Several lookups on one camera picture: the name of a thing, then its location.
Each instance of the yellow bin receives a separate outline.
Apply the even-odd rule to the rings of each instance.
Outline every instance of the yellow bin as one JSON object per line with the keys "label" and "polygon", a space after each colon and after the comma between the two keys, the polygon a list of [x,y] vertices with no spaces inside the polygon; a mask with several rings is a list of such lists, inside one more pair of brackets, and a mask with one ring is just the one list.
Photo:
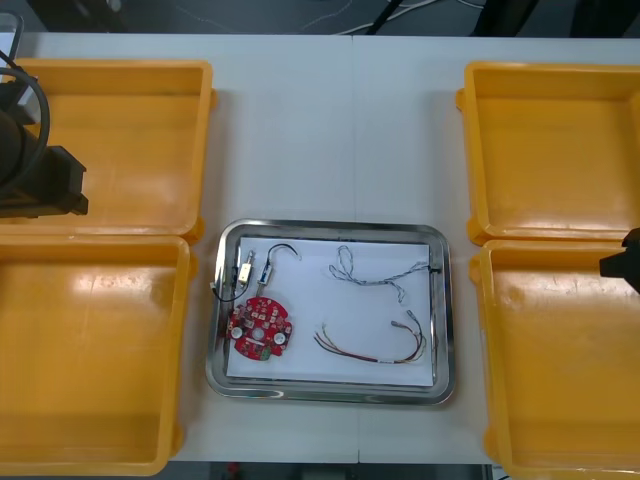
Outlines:
{"label": "yellow bin", "polygon": [[622,240],[640,225],[640,67],[471,63],[471,240]]}
{"label": "yellow bin", "polygon": [[514,479],[640,474],[640,295],[601,278],[613,242],[487,242],[471,261],[485,449]]}
{"label": "yellow bin", "polygon": [[49,99],[49,145],[62,145],[87,167],[89,214],[0,219],[0,234],[178,235],[190,242],[202,236],[202,178],[215,103],[208,63],[18,63],[38,77]]}
{"label": "yellow bin", "polygon": [[151,475],[174,453],[178,237],[0,237],[0,475]]}

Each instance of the wire connector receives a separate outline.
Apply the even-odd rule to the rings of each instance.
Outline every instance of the wire connector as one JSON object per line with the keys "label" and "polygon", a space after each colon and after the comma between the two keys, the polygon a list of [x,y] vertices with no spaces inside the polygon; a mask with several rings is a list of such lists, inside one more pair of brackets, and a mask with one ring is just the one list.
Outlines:
{"label": "wire connector", "polygon": [[243,287],[247,283],[249,283],[249,280],[251,279],[251,271],[253,269],[253,259],[255,258],[255,256],[256,256],[256,252],[254,252],[253,250],[250,250],[249,255],[247,256],[247,261],[242,264],[242,267],[240,267],[240,273],[238,274],[238,283]]}

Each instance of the electronic part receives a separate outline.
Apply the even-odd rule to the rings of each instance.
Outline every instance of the electronic part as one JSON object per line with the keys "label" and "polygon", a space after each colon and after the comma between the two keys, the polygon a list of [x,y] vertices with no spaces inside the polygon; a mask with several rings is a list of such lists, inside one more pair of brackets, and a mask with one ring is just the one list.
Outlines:
{"label": "electronic part", "polygon": [[281,356],[286,350],[293,325],[289,314],[275,300],[254,297],[233,310],[227,336],[235,340],[234,348],[251,360],[266,361],[271,355]]}
{"label": "electronic part", "polygon": [[249,283],[249,280],[251,279],[251,269],[255,256],[256,252],[250,250],[249,255],[247,256],[247,261],[242,264],[242,267],[240,267],[240,273],[238,274],[238,283],[243,287],[247,283]]}
{"label": "electronic part", "polygon": [[288,243],[277,243],[273,245],[267,252],[267,261],[265,262],[264,267],[262,268],[262,273],[258,278],[258,292],[256,294],[256,296],[258,297],[262,296],[262,292],[264,291],[265,287],[269,284],[269,279],[271,278],[271,275],[273,273],[273,262],[271,261],[271,253],[274,250],[277,250],[278,248],[287,248],[291,252],[293,252],[293,254],[296,256],[298,260],[302,260],[302,257],[300,256],[298,251]]}

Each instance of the table surface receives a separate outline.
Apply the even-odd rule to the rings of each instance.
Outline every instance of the table surface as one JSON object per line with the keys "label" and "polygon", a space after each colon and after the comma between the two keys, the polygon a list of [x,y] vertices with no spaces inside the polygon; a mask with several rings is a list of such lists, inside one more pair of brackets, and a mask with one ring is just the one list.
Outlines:
{"label": "table surface", "polygon": [[[214,67],[182,358],[179,460],[487,463],[462,122],[473,60],[640,63],[640,40],[32,34],[21,56],[193,58]],[[269,185],[265,194],[265,185]],[[240,218],[427,224],[452,253],[456,388],[432,408],[223,398],[204,376],[218,237]]]}

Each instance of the wire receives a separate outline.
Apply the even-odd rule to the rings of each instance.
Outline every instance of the wire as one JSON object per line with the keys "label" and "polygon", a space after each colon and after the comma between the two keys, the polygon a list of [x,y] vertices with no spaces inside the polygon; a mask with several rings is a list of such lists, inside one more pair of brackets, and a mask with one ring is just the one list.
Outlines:
{"label": "wire", "polygon": [[398,8],[410,8],[410,7],[415,7],[418,3],[422,3],[422,2],[417,2],[417,3],[410,3],[409,5],[401,3],[400,5],[398,5]]}
{"label": "wire", "polygon": [[[236,290],[236,286],[238,285],[238,267],[233,267],[232,268],[232,272],[233,272],[233,276],[232,276],[232,280],[231,280],[231,290],[233,292],[235,292]],[[215,282],[211,282],[209,284],[209,286],[211,287],[211,291],[213,292],[213,295],[220,300],[223,303],[228,303],[228,302],[235,302],[237,299],[239,299],[242,295],[244,295],[245,293],[247,293],[247,290],[249,289],[249,282],[247,282],[244,286],[244,288],[242,289],[242,291],[238,294],[235,295],[232,298],[222,298],[217,290],[216,290],[216,284]]]}
{"label": "wire", "polygon": [[404,323],[396,322],[395,320],[391,322],[391,326],[407,330],[409,333],[411,333],[414,336],[416,340],[415,350],[411,353],[411,355],[401,360],[382,360],[376,357],[361,355],[361,354],[343,350],[342,348],[338,347],[333,340],[331,340],[331,337],[329,337],[329,334],[327,333],[326,324],[322,325],[322,335],[316,332],[313,339],[323,350],[326,350],[329,353],[340,355],[342,357],[354,358],[356,360],[362,360],[364,362],[385,363],[385,364],[394,364],[394,365],[401,364],[401,363],[415,362],[420,357],[422,357],[424,348],[427,343],[427,339],[423,335],[422,326],[420,325],[420,322],[415,317],[413,312],[411,310],[407,310],[407,314],[409,315],[409,318],[411,318],[411,320],[413,320],[418,325],[418,332],[415,332],[414,330],[411,329],[411,327],[409,327],[408,325],[405,325]]}
{"label": "wire", "polygon": [[[414,10],[417,10],[418,8],[426,7],[427,5],[431,5],[432,3],[435,3],[435,2],[438,2],[438,1],[440,1],[440,0],[424,0],[423,2],[416,3],[415,5],[411,5],[410,7],[405,7],[405,9],[402,10],[401,12],[394,13],[389,18],[387,18],[387,21],[385,22],[385,25],[387,23],[389,23],[391,20],[395,20],[396,18],[401,17],[402,15],[405,15],[405,14],[407,14],[409,12],[413,12]],[[334,33],[334,35],[348,35],[350,33],[357,32],[358,30],[364,30],[365,28],[369,28],[372,25],[373,25],[373,23],[365,23],[364,25],[360,25],[359,27],[350,28],[349,30],[345,30],[344,32]]]}
{"label": "wire", "polygon": [[329,272],[333,275],[333,278],[343,282],[354,283],[361,287],[390,285],[398,292],[398,303],[402,303],[407,292],[396,283],[396,280],[406,277],[407,275],[411,275],[414,272],[420,272],[422,270],[430,271],[430,267],[427,262],[416,262],[409,270],[392,277],[384,278],[382,280],[359,280],[353,276],[353,253],[346,245],[341,245],[338,248],[338,263],[339,266],[337,267],[335,265],[329,265]]}
{"label": "wire", "polygon": [[210,18],[200,17],[200,16],[196,15],[195,13],[187,10],[182,5],[177,5],[177,4],[172,3],[171,6],[175,10],[177,10],[178,12],[186,15],[187,17],[192,18],[193,20],[196,20],[196,21],[201,22],[201,23],[208,23],[210,25],[213,25],[214,27],[218,27],[219,29],[226,31],[227,33],[243,33],[243,32],[239,32],[237,30],[234,30],[232,28],[229,28],[226,25],[218,23],[215,20],[211,20]]}
{"label": "wire", "polygon": [[[405,15],[405,14],[407,14],[409,12],[413,12],[414,10],[417,10],[418,8],[426,7],[428,5],[431,5],[431,4],[439,2],[439,1],[440,0],[424,0],[423,2],[418,2],[418,3],[413,4],[413,5],[400,4],[400,7],[402,7],[404,10],[402,10],[401,12],[398,12],[398,13],[394,13],[389,18],[387,18],[387,21],[385,22],[385,25],[387,23],[389,23],[390,21],[401,17],[402,15]],[[463,4],[463,5],[467,5],[468,7],[479,8],[479,9],[484,8],[483,5],[476,5],[474,3],[467,2],[467,1],[464,1],[464,0],[456,0],[456,1],[461,3],[461,4]],[[364,30],[365,28],[369,28],[372,25],[373,25],[373,23],[365,23],[364,25],[360,25],[359,27],[350,28],[349,30],[345,30],[344,32],[334,33],[334,35],[349,35],[350,33],[355,33],[355,32],[357,32],[359,30]]]}
{"label": "wire", "polygon": [[220,300],[223,303],[228,303],[228,302],[235,302],[237,299],[239,299],[242,295],[244,295],[245,293],[247,293],[247,290],[249,289],[249,284],[247,283],[244,288],[242,289],[242,291],[236,295],[233,298],[222,298],[220,295],[218,295],[218,292],[216,291],[216,287],[211,287],[211,291],[213,292],[213,295]]}
{"label": "wire", "polygon": [[[31,170],[37,165],[40,159],[43,157],[44,152],[47,148],[47,142],[49,141],[49,131],[51,129],[51,113],[49,110],[49,102],[47,101],[47,96],[45,95],[42,87],[38,84],[35,78],[29,76],[24,70],[15,69],[15,68],[5,68],[0,67],[0,76],[8,75],[10,77],[14,77],[16,80],[19,80],[25,84],[27,84],[35,93],[36,98],[38,99],[38,104],[40,105],[40,133],[38,135],[38,140],[36,141],[36,146],[33,149],[31,156],[29,157],[29,161],[24,164],[20,173],[18,173],[15,177],[9,180],[4,185],[0,185],[0,192],[11,191],[13,187],[20,182],[22,182],[30,173]],[[23,153],[27,153],[27,149],[23,148]]]}
{"label": "wire", "polygon": [[307,23],[306,25],[303,25],[302,27],[300,27],[298,29],[298,33],[302,33],[304,32],[307,28],[315,25],[316,23],[322,22],[323,20],[327,20],[329,18],[333,18],[333,17],[337,17],[338,15],[340,15],[342,12],[344,12],[345,10],[347,10],[351,5],[353,4],[353,0],[348,0],[347,3],[345,3],[343,5],[343,7],[338,10],[337,12],[334,13],[330,13],[328,15],[322,15],[321,17],[316,18],[315,20],[310,21],[309,23]]}
{"label": "wire", "polygon": [[298,251],[293,248],[291,245],[289,245],[288,243],[276,243],[275,245],[273,245],[269,251],[267,252],[267,263],[271,263],[271,252],[273,252],[276,248],[288,248],[289,250],[291,250],[296,257],[298,257],[298,259],[300,259],[300,254],[298,253]]}
{"label": "wire", "polygon": [[456,2],[461,3],[462,5],[466,5],[467,7],[477,8],[478,10],[482,10],[484,5],[478,5],[477,3],[467,2],[466,0],[456,0]]}

